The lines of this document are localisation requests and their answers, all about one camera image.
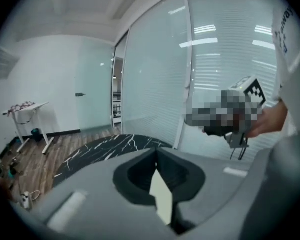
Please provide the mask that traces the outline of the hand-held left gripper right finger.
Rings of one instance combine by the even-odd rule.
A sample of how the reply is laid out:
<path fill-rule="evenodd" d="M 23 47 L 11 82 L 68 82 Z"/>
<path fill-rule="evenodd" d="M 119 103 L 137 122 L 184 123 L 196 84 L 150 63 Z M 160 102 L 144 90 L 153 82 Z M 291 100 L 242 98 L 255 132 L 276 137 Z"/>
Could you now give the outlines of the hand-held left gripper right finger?
<path fill-rule="evenodd" d="M 157 235 L 241 235 L 250 201 L 242 194 L 249 164 L 156 150 L 156 168 L 172 195 L 170 226 Z"/>

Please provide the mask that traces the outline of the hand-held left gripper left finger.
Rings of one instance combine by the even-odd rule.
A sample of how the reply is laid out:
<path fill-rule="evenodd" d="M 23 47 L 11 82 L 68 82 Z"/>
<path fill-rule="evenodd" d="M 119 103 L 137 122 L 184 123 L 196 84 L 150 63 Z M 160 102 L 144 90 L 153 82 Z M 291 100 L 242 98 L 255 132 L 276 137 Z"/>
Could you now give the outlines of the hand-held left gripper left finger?
<path fill-rule="evenodd" d="M 38 240 L 170 240 L 155 205 L 129 202 L 116 189 L 115 170 L 150 148 L 86 166 L 27 211 L 12 209 Z"/>

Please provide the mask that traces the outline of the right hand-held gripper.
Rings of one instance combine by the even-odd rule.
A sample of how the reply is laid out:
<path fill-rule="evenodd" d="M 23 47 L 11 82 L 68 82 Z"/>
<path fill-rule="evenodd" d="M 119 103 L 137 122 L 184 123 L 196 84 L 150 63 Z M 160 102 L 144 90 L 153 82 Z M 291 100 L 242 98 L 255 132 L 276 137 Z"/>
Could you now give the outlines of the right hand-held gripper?
<path fill-rule="evenodd" d="M 245 76 L 221 92 L 222 108 L 193 108 L 184 116 L 190 127 L 224 137 L 231 149 L 247 148 L 246 133 L 262 114 L 266 96 L 256 76 Z"/>

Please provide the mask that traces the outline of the person's right forearm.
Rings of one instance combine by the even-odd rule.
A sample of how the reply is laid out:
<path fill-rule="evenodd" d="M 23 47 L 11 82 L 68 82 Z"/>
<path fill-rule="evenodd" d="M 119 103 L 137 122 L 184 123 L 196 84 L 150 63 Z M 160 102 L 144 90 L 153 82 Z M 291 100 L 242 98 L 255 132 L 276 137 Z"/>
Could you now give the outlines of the person's right forearm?
<path fill-rule="evenodd" d="M 275 106 L 267 107 L 263 111 L 265 115 L 265 132 L 280 132 L 284 127 L 288 114 L 284 102 L 280 100 Z"/>

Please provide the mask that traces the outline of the person's right hand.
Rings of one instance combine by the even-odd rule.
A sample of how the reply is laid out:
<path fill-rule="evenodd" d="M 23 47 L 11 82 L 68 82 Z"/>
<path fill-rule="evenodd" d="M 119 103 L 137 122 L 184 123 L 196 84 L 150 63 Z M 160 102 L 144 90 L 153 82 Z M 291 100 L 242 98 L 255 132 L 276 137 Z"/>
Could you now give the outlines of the person's right hand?
<path fill-rule="evenodd" d="M 270 133 L 272 131 L 272 124 L 270 122 L 271 114 L 272 108 L 263 109 L 262 114 L 257 118 L 257 121 L 253 123 L 251 129 L 245 136 L 250 139 Z"/>

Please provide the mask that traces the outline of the black marble round table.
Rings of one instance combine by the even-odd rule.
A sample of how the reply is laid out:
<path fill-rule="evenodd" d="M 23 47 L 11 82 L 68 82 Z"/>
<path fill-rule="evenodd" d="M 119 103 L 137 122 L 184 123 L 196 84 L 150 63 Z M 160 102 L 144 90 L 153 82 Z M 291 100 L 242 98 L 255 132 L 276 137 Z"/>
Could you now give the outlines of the black marble round table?
<path fill-rule="evenodd" d="M 79 170 L 94 163 L 144 149 L 172 147 L 157 138 L 138 134 L 119 134 L 97 139 L 78 148 L 65 159 L 54 176 L 52 187 L 55 188 Z"/>

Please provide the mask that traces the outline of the white power strip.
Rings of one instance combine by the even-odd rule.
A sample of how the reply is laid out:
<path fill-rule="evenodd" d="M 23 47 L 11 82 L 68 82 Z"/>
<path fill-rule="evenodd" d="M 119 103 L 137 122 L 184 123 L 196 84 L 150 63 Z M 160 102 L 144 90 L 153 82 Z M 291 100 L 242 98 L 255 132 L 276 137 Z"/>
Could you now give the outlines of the white power strip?
<path fill-rule="evenodd" d="M 39 190 L 35 190 L 33 192 L 25 191 L 20 195 L 20 204 L 26 210 L 31 210 L 33 208 L 34 201 L 36 201 L 41 192 Z"/>

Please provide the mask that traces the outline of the black waste bin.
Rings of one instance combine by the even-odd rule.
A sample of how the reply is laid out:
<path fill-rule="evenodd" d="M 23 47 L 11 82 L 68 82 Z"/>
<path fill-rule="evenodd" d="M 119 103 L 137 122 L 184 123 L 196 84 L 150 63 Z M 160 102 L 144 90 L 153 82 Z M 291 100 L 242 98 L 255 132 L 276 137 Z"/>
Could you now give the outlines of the black waste bin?
<path fill-rule="evenodd" d="M 31 134 L 32 134 L 32 138 L 37 142 L 39 143 L 43 136 L 41 135 L 41 132 L 40 132 L 40 129 L 39 128 L 34 128 L 32 131 L 31 131 Z"/>

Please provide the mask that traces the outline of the person's white printed t-shirt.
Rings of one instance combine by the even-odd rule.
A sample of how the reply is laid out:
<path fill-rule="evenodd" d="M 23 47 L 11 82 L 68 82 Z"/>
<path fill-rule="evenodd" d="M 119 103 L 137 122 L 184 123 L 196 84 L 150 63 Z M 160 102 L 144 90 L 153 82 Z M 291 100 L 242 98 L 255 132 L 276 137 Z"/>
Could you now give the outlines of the person's white printed t-shirt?
<path fill-rule="evenodd" d="M 300 17 L 287 0 L 273 0 L 277 72 L 273 98 L 287 117 L 260 191 L 246 218 L 244 240 L 300 240 Z"/>

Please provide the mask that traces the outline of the white height-adjustable desk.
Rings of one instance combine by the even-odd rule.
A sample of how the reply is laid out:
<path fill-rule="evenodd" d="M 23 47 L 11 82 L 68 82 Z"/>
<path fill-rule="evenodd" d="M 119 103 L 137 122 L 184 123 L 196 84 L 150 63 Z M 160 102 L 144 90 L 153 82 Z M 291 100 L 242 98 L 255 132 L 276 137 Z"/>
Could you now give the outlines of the white height-adjustable desk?
<path fill-rule="evenodd" d="M 53 141 L 55 140 L 54 137 L 50 137 L 50 138 L 48 137 L 48 135 L 46 134 L 46 132 L 44 130 L 44 126 L 43 126 L 43 123 L 42 123 L 41 108 L 45 105 L 48 105 L 48 104 L 49 104 L 49 102 L 35 103 L 35 105 L 33 105 L 31 107 L 25 108 L 25 109 L 23 109 L 21 111 L 18 111 L 18 112 L 13 112 L 9 116 L 4 115 L 4 116 L 7 116 L 7 117 L 11 117 L 12 121 L 15 125 L 17 137 L 21 142 L 20 147 L 16 151 L 18 154 L 21 154 L 21 151 L 24 149 L 26 144 L 30 141 L 29 137 L 27 137 L 26 139 L 23 138 L 23 136 L 21 134 L 21 131 L 20 131 L 20 126 L 24 126 L 24 125 L 30 123 L 33 118 L 36 118 L 36 121 L 38 122 L 38 125 L 39 125 L 39 130 L 42 133 L 43 139 L 45 141 L 45 147 L 42 150 L 42 154 L 43 155 L 47 154 L 48 149 L 50 148 Z M 29 119 L 25 122 L 18 121 L 18 118 L 22 117 L 22 115 L 29 115 Z"/>

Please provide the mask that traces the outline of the patterned cloth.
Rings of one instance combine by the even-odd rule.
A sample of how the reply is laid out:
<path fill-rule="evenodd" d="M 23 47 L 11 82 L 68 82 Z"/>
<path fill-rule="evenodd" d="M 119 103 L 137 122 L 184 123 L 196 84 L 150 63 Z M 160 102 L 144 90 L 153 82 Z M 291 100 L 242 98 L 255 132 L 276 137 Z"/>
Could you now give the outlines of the patterned cloth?
<path fill-rule="evenodd" d="M 25 108 L 29 108 L 34 106 L 36 103 L 35 102 L 31 102 L 31 101 L 25 101 L 24 103 L 21 104 L 16 104 L 11 106 L 8 110 L 4 111 L 2 113 L 3 116 L 10 116 L 10 114 L 14 113 L 14 112 L 19 112 Z"/>

